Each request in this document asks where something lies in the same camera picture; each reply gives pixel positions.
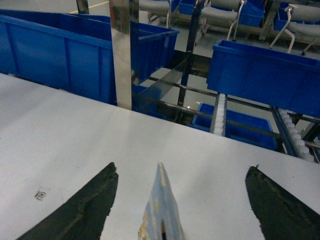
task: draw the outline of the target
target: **plastic tote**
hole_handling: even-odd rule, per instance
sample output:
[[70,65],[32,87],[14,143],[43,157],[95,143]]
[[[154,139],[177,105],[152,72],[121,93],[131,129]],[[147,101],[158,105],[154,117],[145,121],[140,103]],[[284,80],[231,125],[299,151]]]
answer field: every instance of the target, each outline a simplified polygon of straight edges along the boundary
[[[215,107],[206,103],[201,103],[198,111],[212,115]],[[243,114],[236,111],[227,110],[226,119],[241,123],[250,127],[255,127],[261,130],[272,132],[270,122],[266,119],[259,118]],[[211,119],[203,116],[194,116],[192,125],[190,127],[209,132],[211,125]],[[243,143],[252,144],[265,149],[276,150],[278,148],[276,139],[271,136],[264,135],[262,133],[247,130],[238,126],[227,124],[225,126],[225,136],[230,139],[238,140]]]
[[241,10],[239,24],[258,27],[264,14],[263,0],[248,0]]
[[[96,20],[110,24],[110,17],[89,14],[73,14],[73,16]],[[131,62],[134,70],[139,69],[139,80],[142,83],[152,73],[164,67],[174,57],[178,31],[149,24],[139,24],[139,42],[133,42]]]
[[195,0],[181,0],[179,3],[179,13],[192,15],[195,8]]
[[[170,43],[175,43],[175,39],[170,40],[178,34],[163,27],[150,29],[147,25],[146,28],[147,33],[139,32],[142,37],[134,44],[138,46],[134,51],[138,53],[136,49],[144,49],[146,52],[150,47],[144,44],[152,45],[153,40],[158,51],[161,46],[168,46],[165,54],[169,57],[160,54],[160,60],[156,57],[156,61],[152,61],[143,54],[136,54],[141,66],[147,69],[141,71],[145,78],[165,64],[165,60],[170,62],[174,51],[174,44]],[[114,102],[115,74],[109,23],[62,13],[0,10],[0,43],[1,73],[11,73],[101,102]]]
[[272,49],[219,40],[208,89],[320,117],[320,61]]

